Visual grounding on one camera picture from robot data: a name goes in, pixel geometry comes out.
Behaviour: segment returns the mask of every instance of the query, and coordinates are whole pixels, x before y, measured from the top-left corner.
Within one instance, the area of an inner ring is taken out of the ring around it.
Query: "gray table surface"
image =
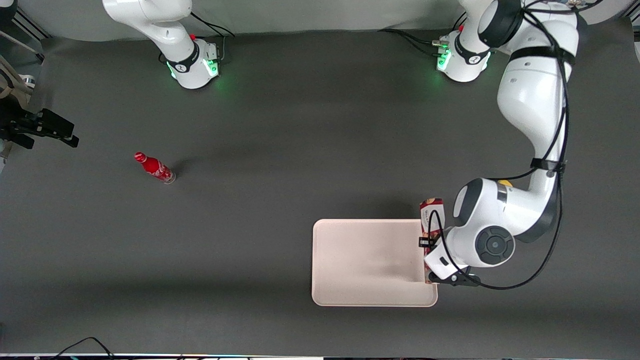
[[[532,146],[495,101],[506,56],[460,84],[393,34],[245,36],[189,91],[150,42],[46,43],[33,104],[81,141],[38,138],[1,174],[0,350],[97,336],[120,353],[637,359],[640,65],[628,20],[588,38],[548,267],[517,290],[441,286],[427,309],[315,305],[312,226],[417,218],[433,196],[451,211],[467,181],[526,170]],[[548,244],[477,273],[522,280]]]

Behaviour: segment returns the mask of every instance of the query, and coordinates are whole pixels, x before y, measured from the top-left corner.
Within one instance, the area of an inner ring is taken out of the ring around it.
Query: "bottle cap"
[[[136,161],[138,163],[143,163],[147,160],[147,155],[144,155],[142,152],[138,151],[136,152],[136,154],[133,156],[134,159],[136,159]]]

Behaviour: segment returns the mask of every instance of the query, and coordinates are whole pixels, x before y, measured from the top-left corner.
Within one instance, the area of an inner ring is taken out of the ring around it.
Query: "black strap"
[[[468,65],[475,65],[480,63],[482,59],[489,53],[489,50],[483,51],[481,53],[474,53],[473,51],[469,51],[462,46],[460,42],[460,36],[456,36],[456,40],[453,42],[454,47],[456,48],[456,52],[465,59],[465,62]]]
[[[569,65],[575,65],[575,56],[572,53],[569,53],[567,50],[560,48],[559,50],[560,57],[564,63],[569,63]],[[524,58],[526,56],[542,56],[545,58],[557,58],[556,50],[550,46],[534,46],[534,47],[523,47],[520,50],[516,50],[511,54],[509,61]]]
[[[566,162],[565,161],[559,162],[559,161],[551,161],[551,160],[542,160],[542,159],[538,159],[538,158],[533,158],[531,160],[531,167],[532,168],[540,168],[542,170],[548,170],[548,171],[562,173],[562,172],[564,172],[564,168],[566,167]]]
[[[191,66],[198,60],[199,56],[200,56],[200,47],[198,46],[197,43],[194,43],[193,51],[191,52],[191,55],[189,55],[188,58],[182,61],[171,61],[167,59],[166,62],[168,62],[169,65],[171,65],[171,67],[173,67],[177,72],[187,72],[189,71]]]

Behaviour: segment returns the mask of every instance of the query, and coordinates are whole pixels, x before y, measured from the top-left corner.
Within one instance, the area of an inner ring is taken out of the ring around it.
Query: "green led light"
[[[482,70],[486,69],[486,64],[489,63],[489,57],[491,56],[491,52],[486,55],[486,60],[484,61],[484,65],[482,65]]]
[[[447,49],[444,54],[440,55],[440,57],[443,60],[438,60],[438,70],[444,71],[449,63],[449,58],[451,58],[451,50]]]
[[[202,59],[202,63],[207,67],[207,72],[211,77],[218,75],[218,68],[216,66],[216,62],[213,60]]]
[[[169,65],[169,62],[166,63],[166,66],[169,68],[169,71],[171,71],[171,77],[175,79],[175,74],[173,73],[173,69],[171,68],[171,65]]]

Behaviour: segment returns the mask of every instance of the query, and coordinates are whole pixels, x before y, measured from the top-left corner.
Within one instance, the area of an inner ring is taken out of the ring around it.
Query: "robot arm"
[[[451,257],[441,240],[425,257],[426,264],[440,279],[457,272],[451,261],[455,261],[460,269],[503,264],[513,255],[516,239],[527,243],[537,240],[548,231],[556,217],[558,174],[549,171],[547,165],[560,160],[563,147],[563,136],[556,137],[559,124],[559,134],[564,133],[563,80],[557,59],[548,50],[551,46],[548,38],[522,18],[520,7],[531,2],[493,1],[485,6],[479,21],[467,24],[462,33],[449,35],[455,36],[455,44],[464,44],[458,39],[463,39],[469,32],[486,44],[487,49],[498,47],[511,54],[500,82],[498,105],[504,117],[532,142],[538,168],[531,174],[527,190],[489,179],[475,179],[460,190],[453,208],[455,226],[446,234]],[[467,1],[461,0],[461,3],[465,6]],[[553,2],[537,3],[532,8],[568,9],[566,5]],[[577,16],[574,13],[534,13],[534,16],[564,50],[568,79],[578,45]],[[478,51],[482,49],[477,46],[472,52],[481,54]],[[454,47],[445,74],[452,79],[461,78],[460,81],[477,77],[482,61],[468,64],[462,62],[464,59],[458,46]]]
[[[102,0],[102,5],[113,20],[140,31],[158,46],[183,87],[203,87],[218,75],[215,44],[192,40],[178,22],[191,13],[191,0]]]

